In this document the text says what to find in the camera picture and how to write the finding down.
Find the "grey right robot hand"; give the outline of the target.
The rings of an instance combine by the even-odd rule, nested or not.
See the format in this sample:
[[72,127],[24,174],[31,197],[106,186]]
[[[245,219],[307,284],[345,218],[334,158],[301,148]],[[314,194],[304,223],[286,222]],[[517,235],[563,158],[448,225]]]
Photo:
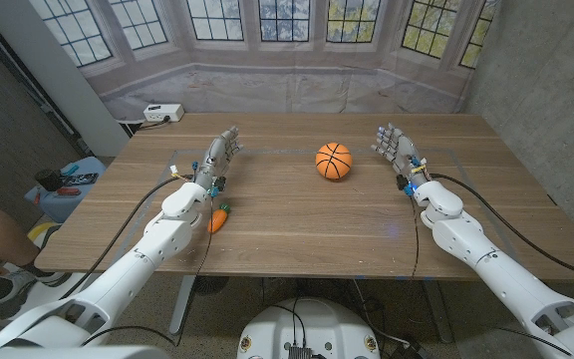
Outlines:
[[402,176],[412,186],[420,186],[431,180],[426,163],[422,162],[413,141],[392,124],[379,127],[376,143],[371,149],[385,158],[397,175]]

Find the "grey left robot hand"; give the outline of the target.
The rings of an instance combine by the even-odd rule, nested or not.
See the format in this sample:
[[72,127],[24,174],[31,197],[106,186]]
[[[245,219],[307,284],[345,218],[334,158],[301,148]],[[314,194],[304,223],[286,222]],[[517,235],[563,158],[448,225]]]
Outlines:
[[218,178],[227,173],[231,160],[242,149],[238,134],[238,128],[233,126],[212,141],[194,176],[196,184],[209,190]]

